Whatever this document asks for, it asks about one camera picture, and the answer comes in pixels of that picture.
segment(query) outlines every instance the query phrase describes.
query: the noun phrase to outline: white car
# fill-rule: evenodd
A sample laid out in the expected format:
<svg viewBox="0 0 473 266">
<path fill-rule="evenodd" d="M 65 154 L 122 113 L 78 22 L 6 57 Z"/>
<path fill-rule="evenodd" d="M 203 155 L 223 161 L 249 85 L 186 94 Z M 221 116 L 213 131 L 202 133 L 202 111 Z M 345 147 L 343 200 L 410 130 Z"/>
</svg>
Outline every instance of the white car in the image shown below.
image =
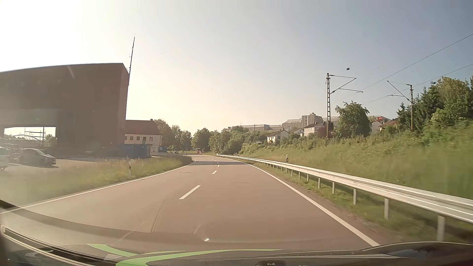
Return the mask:
<svg viewBox="0 0 473 266">
<path fill-rule="evenodd" d="M 8 150 L 0 147 L 0 170 L 5 170 L 8 167 Z"/>
</svg>

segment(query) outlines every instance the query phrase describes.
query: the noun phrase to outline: car hood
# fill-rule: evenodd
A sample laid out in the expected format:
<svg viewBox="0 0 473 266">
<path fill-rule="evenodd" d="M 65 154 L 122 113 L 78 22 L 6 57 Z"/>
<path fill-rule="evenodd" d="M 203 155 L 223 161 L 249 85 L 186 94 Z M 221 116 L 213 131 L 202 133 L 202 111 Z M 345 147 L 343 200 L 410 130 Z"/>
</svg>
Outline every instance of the car hood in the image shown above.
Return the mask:
<svg viewBox="0 0 473 266">
<path fill-rule="evenodd" d="M 419 259 L 466 261 L 473 259 L 469 244 L 448 242 L 407 242 L 382 245 L 362 250 L 282 250 L 262 249 L 213 249 L 213 250 L 156 250 L 143 252 L 116 247 L 112 244 L 54 246 L 18 234 L 3 227 L 2 236 L 11 247 L 8 257 L 12 261 L 34 266 L 73 265 L 79 263 L 116 266 L 289 266 L 289 265 L 411 265 Z M 417 256 L 426 251 L 430 256 Z"/>
</svg>

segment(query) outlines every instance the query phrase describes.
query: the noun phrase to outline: overhead power line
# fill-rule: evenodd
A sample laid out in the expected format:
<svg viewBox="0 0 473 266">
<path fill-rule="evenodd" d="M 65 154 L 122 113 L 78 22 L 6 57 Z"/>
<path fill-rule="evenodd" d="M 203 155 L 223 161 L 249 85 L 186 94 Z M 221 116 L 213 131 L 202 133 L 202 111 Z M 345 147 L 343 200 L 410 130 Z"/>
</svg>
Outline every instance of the overhead power line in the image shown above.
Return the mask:
<svg viewBox="0 0 473 266">
<path fill-rule="evenodd" d="M 459 68 L 459 69 L 457 69 L 457 70 L 454 70 L 454 71 L 452 71 L 452 72 L 449 72 L 449 73 L 447 73 L 447 74 L 443 74 L 443 75 L 441 75 L 441 76 L 438 76 L 438 77 L 436 77 L 436 78 L 433 78 L 433 79 L 431 79 L 431 80 L 424 81 L 424 82 L 422 82 L 422 83 L 419 83 L 419 84 L 417 84 L 417 85 L 414 85 L 414 86 L 413 86 L 413 88 L 414 88 L 414 87 L 417 87 L 417 86 L 419 86 L 419 85 L 422 85 L 422 84 L 424 84 L 424 83 L 427 83 L 427 82 L 429 82 L 429 81 L 432 81 L 432 80 L 439 79 L 439 78 L 441 78 L 441 77 L 444 77 L 444 76 L 446 76 L 446 75 L 448 75 L 448 74 L 451 74 L 451 73 L 453 73 L 453 72 L 456 72 L 456 71 L 462 70 L 462 69 L 464 69 L 464 68 L 467 68 L 467 67 L 469 67 L 469 66 L 473 66 L 473 64 L 469 64 L 469 65 L 467 65 L 467 66 L 464 66 L 464 67 L 462 67 L 462 68 Z M 387 96 L 384 96 L 384 97 L 381 97 L 381 98 L 378 98 L 378 99 L 376 99 L 376 100 L 369 101 L 369 103 L 371 103 L 371 102 L 374 102 L 374 101 L 377 101 L 377 100 L 384 99 L 384 98 L 386 98 L 386 97 L 388 97 L 388 96 L 389 96 L 389 95 L 387 95 Z"/>
<path fill-rule="evenodd" d="M 454 44 L 456 44 L 456 43 L 458 43 L 458 42 L 461 42 L 461 41 L 465 40 L 466 38 L 468 38 L 468 37 L 470 37 L 470 36 L 472 36 L 472 35 L 473 35 L 473 33 L 472 33 L 472 34 L 470 34 L 470 35 L 468 35 L 467 37 L 464 37 L 464 38 L 462 38 L 462 39 L 460 39 L 460 40 L 458 40 L 458 41 L 456 41 L 456 42 L 454 42 L 454 43 L 450 44 L 449 46 L 446 46 L 446 47 L 444 47 L 444 48 L 442 48 L 442 49 L 440 49 L 440 50 L 436 51 L 435 53 L 432 53 L 432 54 L 430 54 L 430 55 L 428 55 L 428 56 L 426 56 L 426 57 L 424 57 L 424 58 L 420 59 L 419 61 L 417 61 L 417 62 L 415 62 L 415 63 L 412 63 L 412 64 L 410 64 L 410 65 L 406 66 L 405 68 L 403 68 L 403 69 L 399 70 L 398 72 L 396 72 L 396 73 L 394 73 L 394 74 L 391 74 L 391 75 L 389 75 L 389 76 L 385 77 L 384 79 L 381 79 L 380 81 L 377 81 L 377 82 L 375 82 L 375 83 L 373 83 L 373 84 L 369 85 L 368 87 L 366 87 L 366 88 L 364 88 L 364 89 L 362 89 L 362 90 L 366 90 L 366 89 L 368 89 L 369 87 L 371 87 L 371 86 L 373 86 L 373 85 L 376 85 L 376 84 L 378 84 L 378 83 L 380 83 L 380 82 L 384 81 L 385 79 L 387 79 L 387 78 L 390 78 L 390 77 L 394 76 L 395 74 L 397 74 L 397 73 L 399 73 L 399 72 L 403 71 L 404 69 L 406 69 L 406 68 L 408 68 L 408 67 L 411 67 L 411 66 L 413 66 L 413 65 L 415 65 L 415 64 L 417 64 L 417 63 L 419 63 L 420 61 L 422 61 L 422 60 L 424 60 L 424 59 L 426 59 L 426 58 L 428 58 L 428 57 L 431 57 L 431 56 L 433 56 L 434 54 L 436 54 L 436 53 L 438 53 L 438 52 L 440 52 L 440 51 L 442 51 L 442 50 L 445 50 L 445 49 L 449 48 L 450 46 L 452 46 L 452 45 L 454 45 Z"/>
</svg>

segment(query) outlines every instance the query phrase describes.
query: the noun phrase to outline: parked car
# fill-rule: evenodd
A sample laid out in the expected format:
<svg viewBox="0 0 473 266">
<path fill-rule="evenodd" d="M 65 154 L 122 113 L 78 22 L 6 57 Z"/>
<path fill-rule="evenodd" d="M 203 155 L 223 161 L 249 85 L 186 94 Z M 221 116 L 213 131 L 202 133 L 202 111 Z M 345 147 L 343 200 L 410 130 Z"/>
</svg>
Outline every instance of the parked car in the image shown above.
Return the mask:
<svg viewBox="0 0 473 266">
<path fill-rule="evenodd" d="M 44 152 L 38 149 L 27 148 L 21 150 L 19 162 L 21 164 L 48 166 L 56 164 L 56 158 L 53 155 L 44 154 Z"/>
<path fill-rule="evenodd" d="M 8 160 L 9 160 L 9 155 L 8 155 L 8 150 L 0 147 L 0 170 L 5 170 L 5 168 L 8 167 Z"/>
</svg>

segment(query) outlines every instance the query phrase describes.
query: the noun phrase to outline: antenna mast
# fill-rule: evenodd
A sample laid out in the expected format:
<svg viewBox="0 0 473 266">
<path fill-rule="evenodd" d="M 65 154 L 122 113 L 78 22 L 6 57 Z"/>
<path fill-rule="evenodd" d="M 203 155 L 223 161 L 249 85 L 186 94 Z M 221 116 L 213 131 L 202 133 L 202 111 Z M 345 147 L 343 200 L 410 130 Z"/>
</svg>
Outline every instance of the antenna mast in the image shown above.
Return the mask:
<svg viewBox="0 0 473 266">
<path fill-rule="evenodd" d="M 131 61 L 133 60 L 133 48 L 135 48 L 135 37 L 133 37 L 133 46 L 131 47 L 130 69 L 128 71 L 128 76 L 131 75 Z"/>
</svg>

